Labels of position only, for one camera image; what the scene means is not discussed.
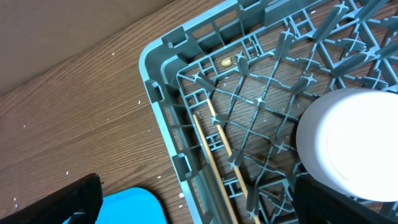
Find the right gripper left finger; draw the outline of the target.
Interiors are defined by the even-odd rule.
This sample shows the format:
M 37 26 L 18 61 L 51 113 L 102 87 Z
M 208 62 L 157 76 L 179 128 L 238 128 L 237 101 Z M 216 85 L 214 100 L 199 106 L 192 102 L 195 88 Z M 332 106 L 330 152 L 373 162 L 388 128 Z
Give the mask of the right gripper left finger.
M 95 223 L 103 204 L 102 181 L 90 173 L 1 219 L 1 223 Z

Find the white bowl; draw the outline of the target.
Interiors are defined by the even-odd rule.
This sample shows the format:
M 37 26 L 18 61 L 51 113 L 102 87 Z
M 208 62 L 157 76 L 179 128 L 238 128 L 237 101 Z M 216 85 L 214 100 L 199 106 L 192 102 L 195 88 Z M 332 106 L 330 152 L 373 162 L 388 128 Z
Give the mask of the white bowl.
M 321 96 L 300 118 L 296 145 L 322 184 L 367 200 L 397 201 L 397 94 L 347 88 Z

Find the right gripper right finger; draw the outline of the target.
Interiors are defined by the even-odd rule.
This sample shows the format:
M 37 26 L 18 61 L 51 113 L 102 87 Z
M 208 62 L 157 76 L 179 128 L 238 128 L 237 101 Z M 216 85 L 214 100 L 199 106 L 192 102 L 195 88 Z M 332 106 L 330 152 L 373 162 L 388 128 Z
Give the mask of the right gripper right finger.
M 293 206 L 300 224 L 397 224 L 309 175 L 295 181 Z

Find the wooden chopstick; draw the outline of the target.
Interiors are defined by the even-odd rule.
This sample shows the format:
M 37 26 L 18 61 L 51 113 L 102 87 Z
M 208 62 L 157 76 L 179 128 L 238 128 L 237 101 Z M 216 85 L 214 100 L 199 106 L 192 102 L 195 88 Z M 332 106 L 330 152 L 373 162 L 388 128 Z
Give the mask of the wooden chopstick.
M 216 116 L 216 111 L 215 111 L 215 109 L 214 109 L 214 107 L 212 105 L 211 100 L 209 98 L 207 98 L 206 102 L 208 103 L 211 115 L 215 117 Z M 235 175 L 236 175 L 236 177 L 238 179 L 238 182 L 239 182 L 239 184 L 241 186 L 242 193 L 245 196 L 245 199 L 247 201 L 248 200 L 248 188 L 247 188 L 246 183 L 245 183 L 245 181 L 244 181 L 244 179 L 242 177 L 242 173 L 239 170 L 239 165 L 237 165 L 237 163 L 236 163 L 238 161 L 238 159 L 236 157 L 237 154 L 235 153 L 235 156 L 234 156 L 233 150 L 232 150 L 232 148 L 231 148 L 231 146 L 229 144 L 228 138 L 226 137 L 226 134 L 224 132 L 224 129 L 223 129 L 222 125 L 221 124 L 216 124 L 216 127 L 218 129 L 218 132 L 220 134 L 220 137 L 221 137 L 221 140 L 222 140 L 222 142 L 224 144 L 226 152 L 229 155 L 229 159 L 232 159 L 232 161 L 230 162 L 231 163 L 231 167 L 234 170 L 234 173 L 235 173 Z M 261 221 L 260 221 L 260 219 L 257 216 L 253 216 L 253 219 L 254 219 L 254 223 L 261 224 Z
M 225 203 L 225 205 L 226 205 L 226 207 L 228 209 L 228 213 L 229 213 L 229 216 L 231 218 L 231 221 L 232 221 L 233 224 L 238 224 L 238 219 L 237 219 L 236 214 L 235 214 L 235 212 L 233 210 L 233 206 L 232 206 L 232 204 L 231 204 L 231 202 L 229 200 L 229 197 L 228 197 L 228 194 L 227 194 L 226 189 L 224 187 L 223 181 L 221 180 L 221 176 L 220 176 L 220 173 L 218 172 L 218 168 L 216 166 L 215 159 L 214 159 L 214 157 L 212 155 L 212 152 L 210 150 L 210 147 L 208 145 L 208 142 L 206 140 L 204 132 L 203 132 L 201 126 L 200 126 L 199 120 L 198 120 L 198 118 L 196 117 L 195 114 L 193 115 L 193 120 L 195 122 L 195 126 L 197 127 L 198 133 L 200 135 L 202 144 L 203 144 L 203 146 L 205 148 L 205 152 L 206 152 L 206 155 L 207 155 L 208 160 L 210 162 L 211 169 L 212 169 L 212 171 L 213 171 L 213 173 L 215 175 L 216 182 L 218 184 L 218 187 L 220 188 L 220 192 L 221 192 L 223 201 L 224 201 L 224 203 Z

